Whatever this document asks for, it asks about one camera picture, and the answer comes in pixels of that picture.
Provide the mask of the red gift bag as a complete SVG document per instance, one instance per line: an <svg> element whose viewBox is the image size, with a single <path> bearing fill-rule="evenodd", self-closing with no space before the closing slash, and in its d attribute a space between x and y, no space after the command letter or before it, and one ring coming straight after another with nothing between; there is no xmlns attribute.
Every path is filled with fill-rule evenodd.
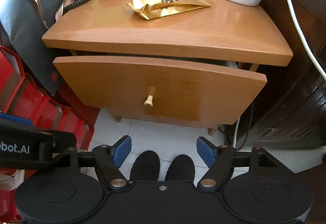
<svg viewBox="0 0 326 224"><path fill-rule="evenodd" d="M80 108L75 109L62 105L37 87L31 76L25 75L7 113L28 119L39 128L71 132L77 139L77 147L87 150L95 132L99 108L80 104Z"/></svg>
<svg viewBox="0 0 326 224"><path fill-rule="evenodd" d="M25 72L20 56L15 52L1 46L0 56L0 107L1 112L6 113L24 81Z"/></svg>

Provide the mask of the right black shoe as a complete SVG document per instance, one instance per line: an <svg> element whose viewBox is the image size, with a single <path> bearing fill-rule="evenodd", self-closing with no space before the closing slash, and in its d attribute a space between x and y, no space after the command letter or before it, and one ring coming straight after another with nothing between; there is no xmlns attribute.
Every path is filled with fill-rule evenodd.
<svg viewBox="0 0 326 224"><path fill-rule="evenodd" d="M191 181L195 179L195 165L188 155L178 155L170 164L165 181Z"/></svg>

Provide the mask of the wooden drawer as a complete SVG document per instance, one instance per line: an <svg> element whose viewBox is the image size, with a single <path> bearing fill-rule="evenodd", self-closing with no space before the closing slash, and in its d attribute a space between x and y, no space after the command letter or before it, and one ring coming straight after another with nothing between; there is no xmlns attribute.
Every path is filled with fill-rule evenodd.
<svg viewBox="0 0 326 224"><path fill-rule="evenodd" d="M54 65L85 105L201 128L235 123L267 82L256 72L161 58L71 56Z"/></svg>

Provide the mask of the dark wooden cabinet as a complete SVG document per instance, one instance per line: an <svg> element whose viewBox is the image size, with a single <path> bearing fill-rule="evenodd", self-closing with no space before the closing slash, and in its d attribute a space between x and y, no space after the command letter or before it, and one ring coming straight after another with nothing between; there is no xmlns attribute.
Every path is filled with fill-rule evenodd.
<svg viewBox="0 0 326 224"><path fill-rule="evenodd" d="M308 45L325 66L325 0L292 0ZM262 0L261 6L289 44L286 67L261 65L268 82L240 120L237 145L318 147L325 145L325 81L308 57L286 0Z"/></svg>

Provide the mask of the gold foil pouch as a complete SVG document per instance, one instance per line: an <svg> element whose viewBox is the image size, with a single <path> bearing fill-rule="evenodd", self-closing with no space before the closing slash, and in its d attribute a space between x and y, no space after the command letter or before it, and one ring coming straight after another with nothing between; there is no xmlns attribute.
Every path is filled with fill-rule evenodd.
<svg viewBox="0 0 326 224"><path fill-rule="evenodd" d="M146 20L210 7L204 0L132 0L126 5Z"/></svg>

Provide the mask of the wooden nightstand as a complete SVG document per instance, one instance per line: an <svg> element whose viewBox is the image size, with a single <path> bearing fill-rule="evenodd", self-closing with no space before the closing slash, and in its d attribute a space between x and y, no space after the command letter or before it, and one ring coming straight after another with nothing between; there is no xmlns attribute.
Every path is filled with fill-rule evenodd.
<svg viewBox="0 0 326 224"><path fill-rule="evenodd" d="M126 3L91 0L69 11L44 35L51 49L71 56L181 60L257 72L289 64L293 53L261 7L204 0L210 7L146 20Z"/></svg>

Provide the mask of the black paper shopping bag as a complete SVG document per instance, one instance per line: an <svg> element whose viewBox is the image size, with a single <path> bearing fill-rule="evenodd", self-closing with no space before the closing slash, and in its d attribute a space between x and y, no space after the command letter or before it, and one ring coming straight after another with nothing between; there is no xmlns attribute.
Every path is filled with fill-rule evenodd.
<svg viewBox="0 0 326 224"><path fill-rule="evenodd" d="M50 49L42 37L55 23L55 13L63 0L6 0L1 6L2 45L15 50L34 78L55 95L62 81L53 61L70 51Z"/></svg>

